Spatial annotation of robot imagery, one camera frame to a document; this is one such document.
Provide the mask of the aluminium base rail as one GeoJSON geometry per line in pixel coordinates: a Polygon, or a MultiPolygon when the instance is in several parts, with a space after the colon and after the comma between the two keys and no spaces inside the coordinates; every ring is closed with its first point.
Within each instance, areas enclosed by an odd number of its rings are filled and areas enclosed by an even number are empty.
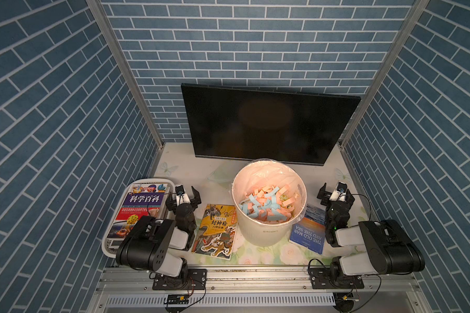
{"type": "Polygon", "coordinates": [[[200,266],[202,285],[156,290],[154,275],[107,267],[89,312],[430,312],[413,276],[364,276],[361,288],[334,288],[307,266],[200,266]]]}

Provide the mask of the aluminium corner post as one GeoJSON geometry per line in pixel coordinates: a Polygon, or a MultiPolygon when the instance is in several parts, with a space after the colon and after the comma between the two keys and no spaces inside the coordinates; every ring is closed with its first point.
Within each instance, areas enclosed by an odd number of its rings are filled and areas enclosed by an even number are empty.
{"type": "Polygon", "coordinates": [[[343,152],[347,148],[348,142],[351,140],[356,127],[360,124],[363,116],[367,112],[371,102],[373,101],[375,95],[380,89],[382,82],[387,77],[392,65],[395,63],[397,56],[400,54],[404,44],[409,38],[412,30],[417,24],[418,20],[422,16],[424,10],[428,6],[429,0],[416,0],[411,9],[408,12],[407,17],[401,25],[400,30],[394,38],[394,41],[388,50],[385,58],[383,59],[381,66],[377,73],[373,77],[373,81],[369,88],[366,91],[364,98],[361,100],[356,113],[353,116],[353,120],[347,127],[345,135],[339,140],[339,150],[343,152]]]}
{"type": "Polygon", "coordinates": [[[156,127],[153,121],[153,117],[146,105],[145,99],[141,93],[141,90],[139,89],[139,86],[128,64],[128,61],[125,58],[124,52],[120,47],[118,39],[116,38],[115,32],[112,29],[111,23],[105,13],[101,1],[87,0],[86,2],[112,53],[112,56],[114,57],[124,77],[125,83],[128,85],[129,90],[131,91],[133,98],[137,103],[137,107],[140,110],[142,117],[144,117],[145,119],[148,129],[151,132],[152,138],[157,143],[158,149],[162,150],[164,147],[164,142],[160,137],[158,128],[156,127]]]}

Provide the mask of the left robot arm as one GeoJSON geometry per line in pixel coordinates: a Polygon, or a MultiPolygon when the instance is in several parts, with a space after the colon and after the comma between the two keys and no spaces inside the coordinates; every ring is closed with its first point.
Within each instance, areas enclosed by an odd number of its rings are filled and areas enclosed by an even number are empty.
{"type": "Polygon", "coordinates": [[[169,191],[164,183],[134,184],[125,195],[116,218],[124,227],[116,232],[122,239],[115,260],[120,266],[148,270],[172,284],[188,281],[188,262],[168,252],[188,250],[197,227],[195,210],[201,204],[200,192],[193,197],[182,185],[169,191]]]}

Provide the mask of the aluminium corner post right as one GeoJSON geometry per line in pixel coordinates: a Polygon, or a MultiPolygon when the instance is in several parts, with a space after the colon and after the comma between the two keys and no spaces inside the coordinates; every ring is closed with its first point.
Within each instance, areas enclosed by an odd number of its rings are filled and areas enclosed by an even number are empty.
{"type": "Polygon", "coordinates": [[[339,150],[343,152],[347,148],[348,142],[351,140],[356,127],[360,124],[363,116],[367,112],[371,102],[373,101],[375,95],[380,89],[382,82],[387,77],[392,65],[395,63],[397,56],[400,54],[404,44],[409,38],[412,30],[417,24],[418,20],[422,16],[424,10],[428,6],[429,0],[416,0],[411,9],[408,12],[407,17],[401,25],[400,30],[394,38],[394,41],[388,50],[385,58],[383,59],[381,66],[377,73],[373,77],[373,81],[369,88],[366,91],[364,98],[361,100],[356,113],[353,116],[353,120],[347,127],[345,135],[339,140],[339,150]]]}

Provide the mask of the blue old man sea book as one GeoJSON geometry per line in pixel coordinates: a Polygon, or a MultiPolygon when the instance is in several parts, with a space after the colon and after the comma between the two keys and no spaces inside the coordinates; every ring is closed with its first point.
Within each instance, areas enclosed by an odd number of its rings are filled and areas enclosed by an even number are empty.
{"type": "Polygon", "coordinates": [[[325,230],[325,210],[307,204],[304,218],[292,226],[289,241],[322,254],[326,242],[325,230]]]}

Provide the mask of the pile of discarded sticky notes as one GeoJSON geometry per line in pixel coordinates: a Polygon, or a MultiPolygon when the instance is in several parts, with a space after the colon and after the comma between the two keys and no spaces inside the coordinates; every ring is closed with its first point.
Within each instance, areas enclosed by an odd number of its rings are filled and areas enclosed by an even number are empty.
{"type": "Polygon", "coordinates": [[[300,193],[289,185],[266,185],[254,189],[239,203],[242,212],[250,219],[266,224],[288,222],[297,213],[300,193]]]}

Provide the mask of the black computer monitor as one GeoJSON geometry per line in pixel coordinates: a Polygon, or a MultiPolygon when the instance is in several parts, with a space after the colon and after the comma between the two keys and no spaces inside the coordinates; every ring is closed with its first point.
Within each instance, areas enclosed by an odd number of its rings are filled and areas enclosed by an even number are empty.
{"type": "Polygon", "coordinates": [[[359,96],[182,84],[196,156],[322,166],[359,96]]]}

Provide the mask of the yellow comic book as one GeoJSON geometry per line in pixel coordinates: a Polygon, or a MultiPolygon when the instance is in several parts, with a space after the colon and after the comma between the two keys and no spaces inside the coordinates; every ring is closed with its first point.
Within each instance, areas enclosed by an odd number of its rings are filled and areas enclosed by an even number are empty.
{"type": "Polygon", "coordinates": [[[208,204],[191,251],[230,260],[238,228],[235,206],[208,204]]]}

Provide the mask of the floral table mat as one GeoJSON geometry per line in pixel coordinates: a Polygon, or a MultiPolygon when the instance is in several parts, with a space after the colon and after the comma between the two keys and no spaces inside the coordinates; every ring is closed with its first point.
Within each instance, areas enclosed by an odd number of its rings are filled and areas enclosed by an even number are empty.
{"type": "MultiPolygon", "coordinates": [[[[201,194],[202,203],[196,209],[195,216],[201,220],[208,204],[232,203],[232,181],[245,164],[242,160],[198,158],[194,154],[192,143],[169,142],[155,163],[154,175],[183,185],[187,192],[192,186],[196,188],[201,194]]],[[[366,192],[357,183],[356,174],[348,161],[343,158],[339,147],[333,149],[324,166],[293,164],[291,167],[304,180],[309,204],[320,206],[317,194],[322,185],[326,183],[327,187],[332,189],[341,181],[348,185],[355,197],[355,203],[350,210],[349,225],[353,226],[360,221],[374,218],[373,202],[367,200],[366,192]]],[[[334,248],[326,243],[323,253],[317,254],[291,243],[288,239],[289,236],[285,235],[275,245],[259,247],[246,241],[242,233],[237,232],[230,260],[180,250],[171,250],[170,253],[185,258],[192,265],[294,266],[305,265],[312,258],[318,258],[323,263],[329,264],[335,256],[349,256],[365,251],[363,246],[334,248]]]]}

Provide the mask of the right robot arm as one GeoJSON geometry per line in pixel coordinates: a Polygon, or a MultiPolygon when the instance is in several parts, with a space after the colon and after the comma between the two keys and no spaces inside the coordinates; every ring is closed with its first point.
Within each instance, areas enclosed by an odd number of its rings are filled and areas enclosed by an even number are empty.
{"type": "Polygon", "coordinates": [[[332,192],[323,185],[317,194],[325,211],[325,238],[332,247],[363,246],[365,252],[335,257],[334,278],[360,275],[408,275],[425,269],[424,255],[395,220],[361,221],[349,226],[355,199],[339,182],[332,192]]]}

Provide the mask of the science encyclopedia book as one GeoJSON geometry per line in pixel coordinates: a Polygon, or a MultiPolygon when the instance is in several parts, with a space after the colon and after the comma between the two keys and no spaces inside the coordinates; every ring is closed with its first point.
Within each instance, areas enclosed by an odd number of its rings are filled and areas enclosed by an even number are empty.
{"type": "Polygon", "coordinates": [[[170,191],[167,182],[130,184],[109,225],[107,240],[120,244],[143,216],[160,219],[170,191]]]}

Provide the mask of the aluminium corner post left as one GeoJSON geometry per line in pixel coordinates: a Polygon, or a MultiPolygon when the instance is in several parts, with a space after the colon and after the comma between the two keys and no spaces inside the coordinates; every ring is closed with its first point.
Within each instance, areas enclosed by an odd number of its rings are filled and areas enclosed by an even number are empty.
{"type": "Polygon", "coordinates": [[[118,39],[116,38],[115,32],[112,29],[111,23],[105,13],[101,1],[87,0],[86,2],[112,53],[112,56],[114,57],[124,77],[125,83],[128,85],[129,90],[131,91],[133,98],[137,103],[137,107],[140,110],[142,117],[144,117],[145,119],[148,129],[151,132],[152,138],[157,143],[158,149],[162,150],[164,147],[164,142],[160,137],[158,128],[156,127],[153,121],[153,117],[146,105],[145,99],[141,93],[141,90],[139,89],[139,86],[128,64],[128,61],[125,58],[124,52],[120,47],[118,39]]]}

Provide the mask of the white waste bin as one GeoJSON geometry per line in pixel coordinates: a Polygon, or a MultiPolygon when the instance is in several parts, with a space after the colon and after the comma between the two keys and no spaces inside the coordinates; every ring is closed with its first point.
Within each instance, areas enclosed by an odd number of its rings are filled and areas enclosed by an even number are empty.
{"type": "Polygon", "coordinates": [[[238,226],[247,241],[256,246],[272,246],[280,241],[292,226],[305,215],[307,191],[301,177],[289,166],[271,159],[258,159],[243,167],[235,176],[231,196],[237,209],[238,226]],[[254,189],[266,185],[289,185],[300,193],[297,213],[288,222],[266,224],[250,219],[239,207],[239,203],[254,189]]]}

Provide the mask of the white perforated tray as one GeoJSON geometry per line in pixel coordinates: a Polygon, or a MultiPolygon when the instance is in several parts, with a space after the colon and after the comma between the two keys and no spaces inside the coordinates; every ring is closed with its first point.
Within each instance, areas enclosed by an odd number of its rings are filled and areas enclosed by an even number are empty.
{"type": "MultiPolygon", "coordinates": [[[[150,182],[153,182],[153,181],[155,181],[155,182],[167,182],[167,183],[170,183],[170,184],[171,184],[171,191],[170,191],[169,193],[174,193],[175,184],[174,184],[172,181],[168,180],[168,179],[162,179],[162,178],[148,178],[148,179],[140,179],[140,180],[134,181],[134,182],[132,182],[132,183],[150,183],[150,182]]],[[[123,197],[124,197],[124,192],[123,192],[121,198],[120,198],[119,201],[118,201],[117,207],[119,206],[120,201],[121,201],[121,200],[123,199],[123,197]]],[[[115,212],[114,212],[114,214],[113,214],[113,217],[112,217],[110,223],[112,222],[112,220],[113,220],[113,218],[114,218],[114,216],[115,216],[116,210],[115,210],[115,212]]],[[[166,211],[167,211],[167,208],[166,208],[166,205],[165,205],[164,211],[163,211],[163,213],[162,213],[160,219],[163,219],[163,218],[164,218],[164,216],[166,215],[166,211]]],[[[113,244],[111,244],[111,242],[110,242],[109,240],[107,240],[107,238],[106,238],[106,237],[107,237],[107,232],[108,232],[108,230],[109,230],[109,225],[108,225],[108,227],[107,227],[107,229],[106,229],[106,231],[105,231],[105,235],[103,236],[102,243],[101,243],[101,249],[102,249],[102,251],[103,251],[103,254],[106,255],[107,257],[109,257],[109,258],[115,258],[115,257],[116,257],[116,251],[118,250],[119,246],[121,245],[121,243],[122,243],[124,240],[121,241],[120,244],[118,244],[116,241],[114,241],[113,244]]]]}

